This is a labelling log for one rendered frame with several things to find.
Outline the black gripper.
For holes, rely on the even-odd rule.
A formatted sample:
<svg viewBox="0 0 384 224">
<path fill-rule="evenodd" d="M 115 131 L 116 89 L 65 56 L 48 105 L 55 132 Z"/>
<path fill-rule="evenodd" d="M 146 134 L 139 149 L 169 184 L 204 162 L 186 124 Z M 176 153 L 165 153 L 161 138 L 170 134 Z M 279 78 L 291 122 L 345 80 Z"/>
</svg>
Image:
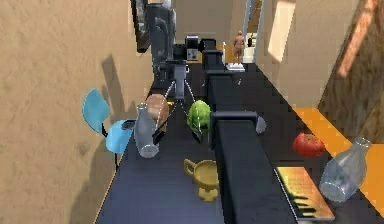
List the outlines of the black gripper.
<svg viewBox="0 0 384 224">
<path fill-rule="evenodd" d="M 167 70 L 170 73 L 169 77 L 172 80 L 172 82 L 164 95 L 164 99 L 161 101 L 161 108 L 158 111 L 156 130 L 152 135 L 153 143 L 155 145 L 158 145 L 161 142 L 162 138 L 165 136 L 163 127 L 167 123 L 169 116 L 165 115 L 166 110 L 165 110 L 164 104 L 167 102 L 167 98 L 170 91 L 175 87 L 175 99 L 177 101 L 181 101 L 184 99 L 184 96 L 185 96 L 185 85 L 186 85 L 193 100 L 192 104 L 196 102 L 192 89 L 186 80 L 186 75 L 189 72 L 189 70 L 187 68 L 187 50 L 184 44 L 173 45 L 172 57 L 166 61 L 166 65 L 167 65 Z M 201 144 L 203 141 L 203 134 L 201 131 L 199 110 L 196 107 L 194 109 L 197 115 L 198 126 L 194 124 L 194 122 L 192 121 L 192 118 L 189 118 L 189 119 L 191 120 L 192 124 L 196 129 L 196 130 L 192 129 L 193 137 L 199 144 Z"/>
</svg>

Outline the brown bread loaf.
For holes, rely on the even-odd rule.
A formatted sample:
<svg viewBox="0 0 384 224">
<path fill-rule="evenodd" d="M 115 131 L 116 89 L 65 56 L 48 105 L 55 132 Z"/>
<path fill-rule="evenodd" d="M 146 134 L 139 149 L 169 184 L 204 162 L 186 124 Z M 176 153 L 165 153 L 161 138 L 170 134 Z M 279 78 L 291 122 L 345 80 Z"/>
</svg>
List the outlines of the brown bread loaf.
<svg viewBox="0 0 384 224">
<path fill-rule="evenodd" d="M 161 101 L 164 99 L 164 96 L 161 94 L 151 94 L 147 100 L 147 108 L 148 108 L 148 113 L 154 120 L 155 124 L 157 123 L 157 118 L 158 118 L 158 111 L 161 108 Z M 165 106 L 165 115 L 169 116 L 169 106 L 168 103 L 166 102 L 164 104 Z"/>
</svg>

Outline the green lettuce head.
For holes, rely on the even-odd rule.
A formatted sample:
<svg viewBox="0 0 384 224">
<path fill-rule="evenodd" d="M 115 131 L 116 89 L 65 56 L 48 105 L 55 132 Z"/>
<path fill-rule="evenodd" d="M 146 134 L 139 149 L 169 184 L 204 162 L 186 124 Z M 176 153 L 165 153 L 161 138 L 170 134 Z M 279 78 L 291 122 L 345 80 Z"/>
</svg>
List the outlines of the green lettuce head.
<svg viewBox="0 0 384 224">
<path fill-rule="evenodd" d="M 192 121 L 196 126 L 198 126 L 198 120 L 197 120 L 197 115 L 196 111 L 194 108 L 197 108 L 199 110 L 199 116 L 200 116 L 200 123 L 201 123 L 201 130 L 202 131 L 207 131 L 210 126 L 210 113 L 211 109 L 208 104 L 206 104 L 202 100 L 197 100 L 194 104 L 191 105 L 190 110 L 188 112 L 188 118 L 187 118 L 187 124 L 194 130 L 195 127 L 192 124 L 191 120 L 189 118 L 192 118 Z"/>
</svg>

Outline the clear glass bottle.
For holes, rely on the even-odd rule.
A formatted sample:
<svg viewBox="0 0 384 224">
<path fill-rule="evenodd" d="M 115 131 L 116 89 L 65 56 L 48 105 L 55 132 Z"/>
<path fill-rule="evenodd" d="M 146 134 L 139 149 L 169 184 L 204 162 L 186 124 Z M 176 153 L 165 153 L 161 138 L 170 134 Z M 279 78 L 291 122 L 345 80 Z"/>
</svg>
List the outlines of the clear glass bottle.
<svg viewBox="0 0 384 224">
<path fill-rule="evenodd" d="M 159 147 L 153 143 L 156 124 L 148 112 L 146 103 L 137 105 L 138 117 L 134 127 L 134 139 L 138 153 L 143 158 L 153 158 L 159 153 Z"/>
<path fill-rule="evenodd" d="M 371 146 L 368 139 L 356 137 L 348 150 L 327 163 L 319 184 L 325 198 L 343 203 L 356 193 L 366 177 L 366 154 Z"/>
</svg>

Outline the gold trophy cup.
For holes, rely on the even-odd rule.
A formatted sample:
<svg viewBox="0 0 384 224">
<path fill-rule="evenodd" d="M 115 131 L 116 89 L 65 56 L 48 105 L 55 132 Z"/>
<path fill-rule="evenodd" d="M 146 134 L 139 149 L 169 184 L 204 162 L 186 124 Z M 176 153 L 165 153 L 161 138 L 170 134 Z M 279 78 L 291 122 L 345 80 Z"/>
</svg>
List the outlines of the gold trophy cup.
<svg viewBox="0 0 384 224">
<path fill-rule="evenodd" d="M 184 172 L 191 176 L 198 186 L 197 194 L 202 201 L 212 202 L 216 200 L 219 194 L 219 178 L 215 161 L 202 160 L 194 163 L 185 159 Z"/>
</svg>

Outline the small grey round object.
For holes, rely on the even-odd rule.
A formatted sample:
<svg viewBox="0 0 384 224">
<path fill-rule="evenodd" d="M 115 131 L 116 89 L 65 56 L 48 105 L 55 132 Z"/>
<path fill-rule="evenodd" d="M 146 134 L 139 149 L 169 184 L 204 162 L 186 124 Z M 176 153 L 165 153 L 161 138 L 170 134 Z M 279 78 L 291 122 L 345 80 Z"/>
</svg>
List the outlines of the small grey round object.
<svg viewBox="0 0 384 224">
<path fill-rule="evenodd" d="M 262 134 L 265 131 L 266 127 L 267 125 L 265 120 L 262 117 L 258 117 L 255 128 L 256 132 L 258 134 Z"/>
</svg>

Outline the blue chair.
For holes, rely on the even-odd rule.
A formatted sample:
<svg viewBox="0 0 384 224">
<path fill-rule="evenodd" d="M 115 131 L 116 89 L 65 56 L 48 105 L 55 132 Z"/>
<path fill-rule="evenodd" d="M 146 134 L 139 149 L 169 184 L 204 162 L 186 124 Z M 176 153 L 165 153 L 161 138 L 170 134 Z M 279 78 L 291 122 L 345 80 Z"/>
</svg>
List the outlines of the blue chair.
<svg viewBox="0 0 384 224">
<path fill-rule="evenodd" d="M 88 126 L 100 133 L 106 141 L 106 148 L 114 154 L 115 169 L 118 169 L 118 156 L 123 155 L 135 126 L 135 119 L 118 120 L 108 130 L 104 121 L 110 115 L 110 107 L 98 89 L 91 89 L 83 100 L 82 116 Z"/>
</svg>

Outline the brown statue on white base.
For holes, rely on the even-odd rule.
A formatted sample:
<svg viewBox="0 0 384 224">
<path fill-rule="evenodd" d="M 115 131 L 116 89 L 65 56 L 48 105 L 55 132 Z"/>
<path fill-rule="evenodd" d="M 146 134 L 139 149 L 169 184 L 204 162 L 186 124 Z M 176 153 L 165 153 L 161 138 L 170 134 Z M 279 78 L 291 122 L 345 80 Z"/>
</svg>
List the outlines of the brown statue on white base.
<svg viewBox="0 0 384 224">
<path fill-rule="evenodd" d="M 241 31 L 239 31 L 237 33 L 237 36 L 235 37 L 234 42 L 233 42 L 235 61 L 233 63 L 227 64 L 228 70 L 230 70 L 230 71 L 244 71 L 245 70 L 243 64 L 241 63 L 241 59 L 243 56 L 244 43 L 245 43 L 245 38 L 243 36 L 243 33 Z"/>
</svg>

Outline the red tomato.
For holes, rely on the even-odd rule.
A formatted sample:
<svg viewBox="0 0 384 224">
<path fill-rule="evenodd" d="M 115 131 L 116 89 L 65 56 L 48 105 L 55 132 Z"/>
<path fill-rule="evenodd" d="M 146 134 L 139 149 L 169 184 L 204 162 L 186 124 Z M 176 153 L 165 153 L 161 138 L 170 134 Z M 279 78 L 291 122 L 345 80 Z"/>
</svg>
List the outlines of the red tomato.
<svg viewBox="0 0 384 224">
<path fill-rule="evenodd" d="M 325 151 L 325 144 L 313 134 L 300 133 L 294 139 L 292 148 L 305 158 L 313 158 Z"/>
</svg>

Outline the dark framed wall picture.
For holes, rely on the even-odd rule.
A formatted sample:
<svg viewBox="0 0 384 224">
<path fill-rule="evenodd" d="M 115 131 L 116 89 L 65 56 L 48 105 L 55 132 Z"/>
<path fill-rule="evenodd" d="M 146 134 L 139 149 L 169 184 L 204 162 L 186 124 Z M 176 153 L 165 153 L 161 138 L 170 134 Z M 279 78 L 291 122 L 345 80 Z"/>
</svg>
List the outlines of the dark framed wall picture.
<svg viewBox="0 0 384 224">
<path fill-rule="evenodd" d="M 148 0 L 130 0 L 133 25 L 138 53 L 145 53 L 150 46 L 149 32 L 146 23 L 146 6 Z"/>
</svg>

